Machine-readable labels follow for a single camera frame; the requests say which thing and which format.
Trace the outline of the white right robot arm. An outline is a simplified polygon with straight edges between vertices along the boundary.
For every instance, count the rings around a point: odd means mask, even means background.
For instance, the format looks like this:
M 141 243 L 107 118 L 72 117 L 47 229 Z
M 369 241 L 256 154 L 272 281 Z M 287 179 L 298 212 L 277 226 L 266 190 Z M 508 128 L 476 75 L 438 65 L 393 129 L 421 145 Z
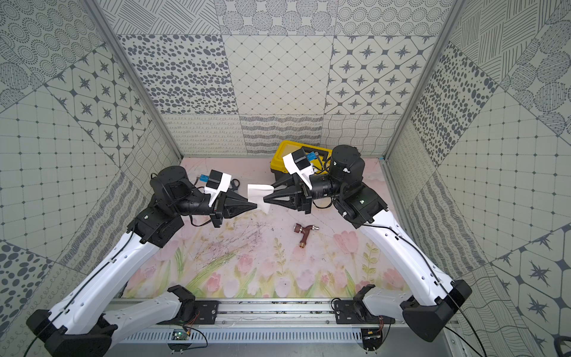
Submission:
M 365 161 L 358 149 L 338 145 L 321 169 L 300 148 L 283 157 L 286 174 L 264 202 L 310 214 L 316 199 L 329 198 L 340 216 L 362 231 L 403 277 L 408 293 L 373 284 L 362 287 L 351 303 L 338 302 L 340 324 L 404 321 L 422 340 L 433 342 L 472 293 L 434 264 L 398 224 L 388 204 L 363 181 Z

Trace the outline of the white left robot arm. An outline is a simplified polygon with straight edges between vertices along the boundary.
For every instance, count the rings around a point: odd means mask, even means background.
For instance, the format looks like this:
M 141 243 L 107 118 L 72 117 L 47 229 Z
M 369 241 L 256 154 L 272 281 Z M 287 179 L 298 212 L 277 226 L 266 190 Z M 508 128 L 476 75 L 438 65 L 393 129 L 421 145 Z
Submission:
M 180 285 L 124 310 L 105 308 L 135 272 L 164 248 L 184 226 L 184 217 L 207 216 L 214 227 L 257 208 L 230 190 L 232 177 L 213 170 L 197 188 L 181 166 L 152 174 L 149 205 L 129 223 L 117 245 L 77 288 L 51 309 L 26 321 L 50 356 L 104 356 L 118 342 L 163 322 L 184 324 L 198 315 L 196 297 Z

